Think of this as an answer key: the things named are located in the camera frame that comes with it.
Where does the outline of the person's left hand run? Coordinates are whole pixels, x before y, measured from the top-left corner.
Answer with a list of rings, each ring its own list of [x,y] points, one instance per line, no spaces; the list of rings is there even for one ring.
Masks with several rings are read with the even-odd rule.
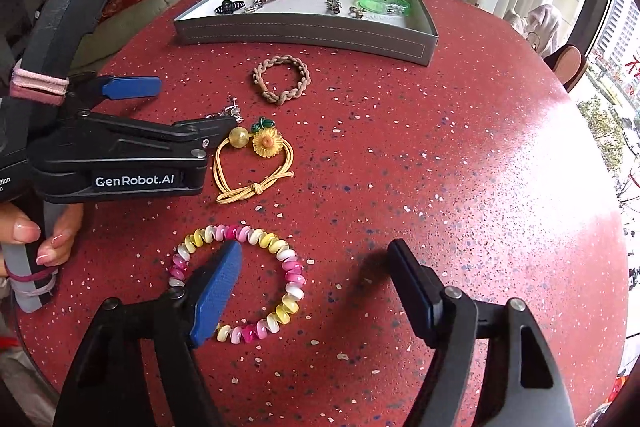
[[[37,265],[62,265],[72,254],[73,243],[82,225],[84,206],[68,205],[55,222],[50,237],[39,244]],[[9,202],[1,205],[1,243],[24,246],[38,242],[40,228],[22,210]]]

